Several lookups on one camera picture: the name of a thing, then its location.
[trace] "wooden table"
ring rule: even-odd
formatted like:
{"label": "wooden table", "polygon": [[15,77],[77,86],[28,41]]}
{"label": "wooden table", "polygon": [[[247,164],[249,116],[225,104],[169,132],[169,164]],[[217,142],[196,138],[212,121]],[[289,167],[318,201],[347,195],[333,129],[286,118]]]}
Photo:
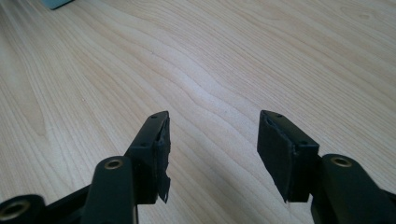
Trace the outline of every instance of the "wooden table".
{"label": "wooden table", "polygon": [[0,2],[0,201],[91,183],[168,110],[168,204],[141,223],[312,223],[256,151],[262,109],[396,192],[393,0]]}

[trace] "hole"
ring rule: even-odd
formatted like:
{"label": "hole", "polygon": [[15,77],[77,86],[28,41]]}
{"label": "hole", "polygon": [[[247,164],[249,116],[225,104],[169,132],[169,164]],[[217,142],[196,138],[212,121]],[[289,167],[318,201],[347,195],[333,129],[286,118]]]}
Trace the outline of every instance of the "hole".
{"label": "hole", "polygon": [[338,166],[342,166],[342,167],[351,167],[352,166],[352,163],[349,160],[344,159],[342,157],[333,157],[332,163],[334,163]]}
{"label": "hole", "polygon": [[122,166],[121,160],[111,160],[111,161],[106,162],[106,164],[105,164],[105,168],[107,170],[114,170],[121,166]]}
{"label": "hole", "polygon": [[11,220],[26,212],[30,207],[30,203],[26,200],[16,201],[9,204],[0,211],[0,221]]}

